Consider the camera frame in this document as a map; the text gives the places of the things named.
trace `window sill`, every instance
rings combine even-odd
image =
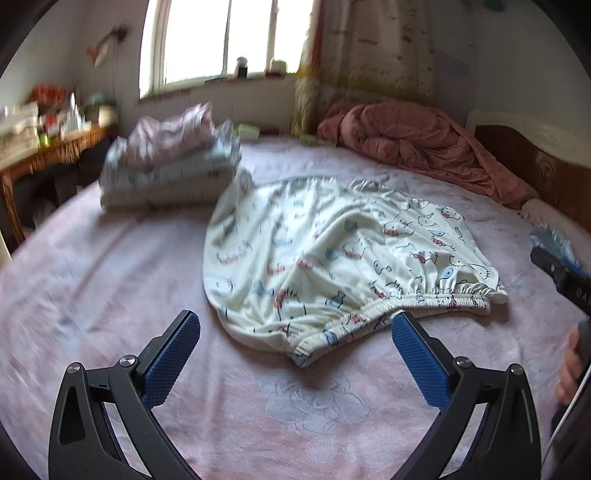
[[[167,98],[174,98],[178,96],[188,95],[195,90],[200,90],[204,88],[232,88],[237,85],[251,85],[253,83],[266,83],[266,82],[295,82],[296,76],[294,74],[288,74],[284,78],[277,78],[277,77],[268,77],[268,78],[261,78],[261,77],[253,77],[247,79],[220,79],[217,81],[210,81],[207,83],[198,83],[195,85],[187,85],[187,86],[179,86],[174,88],[171,86],[171,89],[167,89],[164,87],[162,90],[154,93],[148,93],[147,95],[143,96],[138,100],[138,103],[149,103],[155,102],[162,99]]]

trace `wooden desk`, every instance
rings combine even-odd
[[[17,206],[14,202],[13,183],[25,175],[45,170],[58,163],[74,164],[78,162],[80,153],[83,150],[94,147],[104,138],[113,138],[115,134],[115,126],[104,128],[95,127],[73,138],[70,137],[65,140],[53,139],[49,147],[40,148],[37,153],[0,170],[0,176],[2,177],[0,196],[2,196],[2,202],[8,216],[8,221],[12,227],[12,232],[19,243],[25,241],[25,234],[22,231]]]

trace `window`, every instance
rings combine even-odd
[[[150,0],[142,39],[139,89],[203,83],[233,74],[238,57],[250,74],[272,59],[296,72],[313,0]]]

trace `curtain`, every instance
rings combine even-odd
[[[314,133],[340,100],[429,104],[433,77],[426,0],[314,0],[291,134]]]

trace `wooden table leg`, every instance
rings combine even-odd
[[[18,243],[25,241],[25,233],[22,231],[21,221],[18,219],[17,206],[14,203],[14,192],[12,190],[12,177],[9,173],[2,174],[2,202],[12,227],[12,233]]]

